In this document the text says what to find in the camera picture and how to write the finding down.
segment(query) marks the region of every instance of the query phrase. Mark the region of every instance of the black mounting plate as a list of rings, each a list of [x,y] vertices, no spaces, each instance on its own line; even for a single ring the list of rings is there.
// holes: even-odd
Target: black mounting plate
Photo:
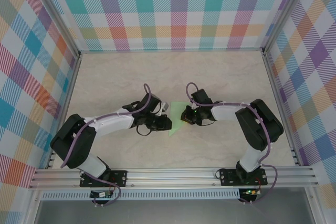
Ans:
[[[220,169],[217,171],[217,176],[221,179],[221,186],[259,186],[259,181],[256,178],[259,178],[262,186],[268,184],[266,172],[261,168],[255,170],[254,176],[250,179],[246,179],[244,182],[237,176],[236,169]]]
[[[85,173],[80,175],[81,180],[79,183],[80,187],[110,187],[110,185],[96,181],[95,179],[90,178]],[[127,181],[127,171],[126,170],[111,170],[108,182],[115,183],[120,187],[126,186]]]

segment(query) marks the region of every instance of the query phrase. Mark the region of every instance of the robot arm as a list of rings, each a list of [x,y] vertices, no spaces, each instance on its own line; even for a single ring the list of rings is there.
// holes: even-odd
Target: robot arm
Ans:
[[[196,103],[200,104],[216,104],[221,102],[216,101],[213,103],[203,89],[193,93],[192,98]],[[279,136],[284,132],[284,128],[269,107],[260,99],[253,101],[250,106],[257,111],[263,120],[262,122],[267,129],[271,143],[277,141]],[[267,140],[264,130],[252,111],[248,108],[238,106],[197,106],[193,103],[192,106],[186,107],[186,110],[181,115],[181,120],[189,124],[202,125],[204,119],[214,122],[233,120],[235,118],[234,115],[238,119],[249,144],[246,153],[236,165],[236,174],[240,181],[244,183],[260,167],[259,160],[267,152]]]
[[[78,131],[93,119],[93,123],[81,132],[66,165],[69,168],[78,168],[93,177],[109,181],[109,167],[101,159],[90,153],[95,140],[111,132],[139,127],[140,125],[146,125],[150,132],[170,130],[172,127],[172,121],[167,115],[162,115],[162,112],[167,110],[168,105],[161,102],[153,94],[151,94],[150,102],[144,110],[125,115],[127,112],[134,112],[142,108],[148,100],[148,95],[146,94],[140,102],[137,101],[123,106],[115,112],[116,115],[100,120],[95,120],[98,117],[82,118],[78,114],[71,115],[51,141],[51,148],[64,161]]]

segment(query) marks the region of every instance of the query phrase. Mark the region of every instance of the beige floor surface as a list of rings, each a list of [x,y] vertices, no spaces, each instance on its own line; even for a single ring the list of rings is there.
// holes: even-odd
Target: beige floor surface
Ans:
[[[213,101],[249,103],[263,99],[280,119],[257,51],[84,55],[68,116],[113,112],[143,98],[145,82],[168,103],[188,102],[185,86],[190,81],[205,89]],[[228,167],[236,165],[246,147],[237,121],[218,121],[206,127],[186,124],[170,137],[168,132],[143,137],[135,129],[121,130],[96,140],[91,152],[114,168]],[[285,134],[264,163],[294,165]],[[57,157],[54,168],[60,164]]]

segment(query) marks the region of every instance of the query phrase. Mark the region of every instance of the colorful plaid backdrop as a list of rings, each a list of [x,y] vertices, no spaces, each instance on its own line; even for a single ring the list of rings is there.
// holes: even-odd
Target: colorful plaid backdrop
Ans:
[[[18,223],[75,58],[40,0],[0,0],[0,223]]]
[[[99,51],[259,48],[281,0],[54,0],[54,3],[78,46]]]
[[[322,185],[329,223],[336,223],[335,21],[336,0],[300,0],[268,56],[303,162]]]

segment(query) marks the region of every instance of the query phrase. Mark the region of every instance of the green object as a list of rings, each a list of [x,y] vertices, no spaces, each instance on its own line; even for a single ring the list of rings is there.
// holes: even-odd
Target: green object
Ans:
[[[172,120],[172,129],[169,131],[169,136],[173,135],[179,130],[186,122],[181,121],[181,114],[185,107],[189,105],[188,102],[171,102],[170,104],[170,120]]]

